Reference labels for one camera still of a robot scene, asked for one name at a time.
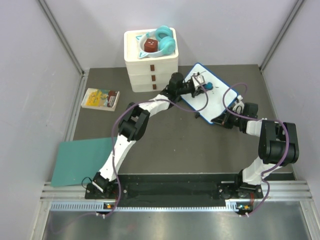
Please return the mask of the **blue heart-shaped eraser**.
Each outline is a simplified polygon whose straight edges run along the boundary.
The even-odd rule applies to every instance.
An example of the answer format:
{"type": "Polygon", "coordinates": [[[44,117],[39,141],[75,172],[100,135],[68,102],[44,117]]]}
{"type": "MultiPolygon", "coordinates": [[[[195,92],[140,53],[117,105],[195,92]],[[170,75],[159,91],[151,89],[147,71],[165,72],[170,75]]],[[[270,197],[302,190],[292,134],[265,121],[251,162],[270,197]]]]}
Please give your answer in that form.
{"type": "Polygon", "coordinates": [[[211,82],[208,82],[204,85],[204,88],[209,91],[213,89],[213,84],[211,82]]]}

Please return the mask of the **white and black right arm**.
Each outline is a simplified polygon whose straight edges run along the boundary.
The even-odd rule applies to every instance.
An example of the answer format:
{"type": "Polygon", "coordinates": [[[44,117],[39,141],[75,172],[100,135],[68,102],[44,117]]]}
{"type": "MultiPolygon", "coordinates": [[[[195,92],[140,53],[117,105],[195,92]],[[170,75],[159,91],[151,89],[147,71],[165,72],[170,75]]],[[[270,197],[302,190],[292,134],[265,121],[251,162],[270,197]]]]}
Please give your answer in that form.
{"type": "Polygon", "coordinates": [[[261,119],[258,120],[256,103],[236,104],[211,120],[226,129],[238,127],[239,131],[259,138],[258,157],[242,169],[233,183],[219,184],[222,199],[262,198],[262,181],[273,171],[294,164],[299,158],[297,129],[294,123],[261,119]]]}

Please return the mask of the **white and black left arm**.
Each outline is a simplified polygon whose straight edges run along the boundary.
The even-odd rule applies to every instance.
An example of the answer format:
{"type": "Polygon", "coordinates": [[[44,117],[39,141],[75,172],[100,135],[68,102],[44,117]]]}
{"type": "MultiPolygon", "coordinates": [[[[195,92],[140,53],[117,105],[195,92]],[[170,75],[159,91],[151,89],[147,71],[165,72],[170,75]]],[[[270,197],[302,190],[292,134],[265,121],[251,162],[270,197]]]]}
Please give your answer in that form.
{"type": "Polygon", "coordinates": [[[199,72],[193,73],[189,80],[184,80],[181,73],[175,72],[168,85],[157,96],[144,102],[131,102],[112,127],[112,133],[116,126],[118,130],[116,139],[111,139],[111,153],[102,168],[86,185],[85,198],[108,199],[111,195],[120,194],[122,190],[119,169],[131,147],[145,134],[150,117],[175,106],[182,95],[191,94],[194,98],[205,93],[205,83],[199,72]]]}

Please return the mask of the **blue-framed whiteboard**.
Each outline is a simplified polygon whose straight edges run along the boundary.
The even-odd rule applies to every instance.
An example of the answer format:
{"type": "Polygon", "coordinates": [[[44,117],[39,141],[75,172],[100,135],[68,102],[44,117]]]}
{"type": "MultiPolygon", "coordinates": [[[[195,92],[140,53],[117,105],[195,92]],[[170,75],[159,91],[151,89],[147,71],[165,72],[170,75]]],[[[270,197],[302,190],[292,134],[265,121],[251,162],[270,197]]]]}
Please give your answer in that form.
{"type": "Polygon", "coordinates": [[[189,80],[194,73],[200,73],[206,83],[212,83],[212,89],[196,97],[192,97],[188,93],[182,95],[181,98],[194,110],[199,110],[205,103],[208,103],[206,108],[201,110],[199,114],[208,124],[212,124],[211,120],[219,117],[226,110],[224,105],[228,107],[234,103],[238,93],[229,89],[229,85],[199,62],[191,68],[185,80],[189,80]]]}

